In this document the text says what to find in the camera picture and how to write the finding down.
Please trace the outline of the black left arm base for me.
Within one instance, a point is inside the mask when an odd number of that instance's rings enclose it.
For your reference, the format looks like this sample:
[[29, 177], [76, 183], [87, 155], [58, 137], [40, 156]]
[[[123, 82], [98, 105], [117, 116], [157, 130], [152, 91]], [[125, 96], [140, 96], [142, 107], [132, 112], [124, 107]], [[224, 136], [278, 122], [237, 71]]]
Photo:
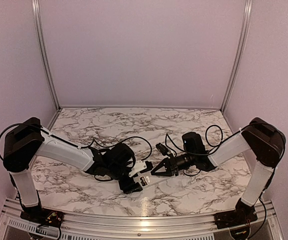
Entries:
[[22, 219], [37, 223], [41, 226], [61, 227], [63, 212], [44, 208], [40, 202], [34, 207], [26, 207], [21, 200], [19, 202], [22, 207], [20, 214]]

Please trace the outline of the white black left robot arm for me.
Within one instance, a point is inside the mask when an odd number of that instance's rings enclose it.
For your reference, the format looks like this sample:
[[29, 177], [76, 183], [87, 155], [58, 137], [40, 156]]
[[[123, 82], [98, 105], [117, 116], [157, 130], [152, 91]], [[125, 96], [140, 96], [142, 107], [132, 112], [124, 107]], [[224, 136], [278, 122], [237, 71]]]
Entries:
[[5, 137], [3, 166], [13, 180], [23, 209], [37, 223], [45, 221], [47, 211], [41, 206], [29, 170], [35, 156], [62, 162], [89, 175], [108, 176], [118, 181], [124, 194], [142, 191], [133, 177], [144, 170], [146, 164], [136, 163], [135, 153], [124, 143], [102, 149], [78, 146], [50, 133], [36, 117], [9, 126], [1, 135]]

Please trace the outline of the black AAA battery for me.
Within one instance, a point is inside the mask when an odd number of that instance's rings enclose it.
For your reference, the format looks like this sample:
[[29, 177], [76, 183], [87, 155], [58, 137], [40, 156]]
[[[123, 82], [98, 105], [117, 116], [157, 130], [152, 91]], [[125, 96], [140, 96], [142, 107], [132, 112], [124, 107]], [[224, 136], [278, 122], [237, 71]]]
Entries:
[[141, 177], [139, 178], [139, 180], [140, 180], [140, 183], [141, 183], [141, 185], [142, 185], [143, 187], [148, 186], [149, 183], [150, 183], [149, 178], [146, 177], [146, 176], [141, 176]]

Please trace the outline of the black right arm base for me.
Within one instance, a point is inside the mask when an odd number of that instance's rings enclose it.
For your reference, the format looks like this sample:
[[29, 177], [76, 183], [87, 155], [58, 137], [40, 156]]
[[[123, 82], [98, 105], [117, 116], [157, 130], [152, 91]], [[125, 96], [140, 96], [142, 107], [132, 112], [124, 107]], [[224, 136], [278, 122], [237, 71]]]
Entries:
[[217, 229], [236, 227], [255, 222], [258, 217], [255, 205], [248, 205], [240, 198], [234, 210], [222, 211], [214, 214]]

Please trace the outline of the white remote control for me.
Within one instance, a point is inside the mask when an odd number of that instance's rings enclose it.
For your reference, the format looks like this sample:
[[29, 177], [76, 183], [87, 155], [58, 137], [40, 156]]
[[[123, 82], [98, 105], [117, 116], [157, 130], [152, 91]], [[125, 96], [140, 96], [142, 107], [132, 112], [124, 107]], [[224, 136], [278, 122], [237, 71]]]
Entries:
[[154, 176], [154, 175], [140, 175], [135, 178], [140, 185], [146, 189], [168, 180], [168, 177]]

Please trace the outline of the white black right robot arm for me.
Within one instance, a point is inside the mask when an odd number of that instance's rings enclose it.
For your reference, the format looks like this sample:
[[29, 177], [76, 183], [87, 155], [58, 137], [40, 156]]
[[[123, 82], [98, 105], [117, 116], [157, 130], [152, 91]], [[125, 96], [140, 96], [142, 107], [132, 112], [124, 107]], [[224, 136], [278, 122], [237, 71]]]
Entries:
[[177, 176], [179, 171], [191, 166], [210, 172], [245, 151], [252, 151], [255, 154], [257, 163], [252, 177], [231, 214], [231, 219], [236, 224], [242, 224], [250, 217], [251, 210], [262, 192], [268, 188], [286, 150], [285, 135], [259, 117], [221, 141], [213, 151], [205, 149], [201, 136], [195, 132], [182, 135], [182, 141], [182, 155], [178, 156], [169, 154], [163, 144], [156, 145], [165, 158], [151, 170], [151, 175]]

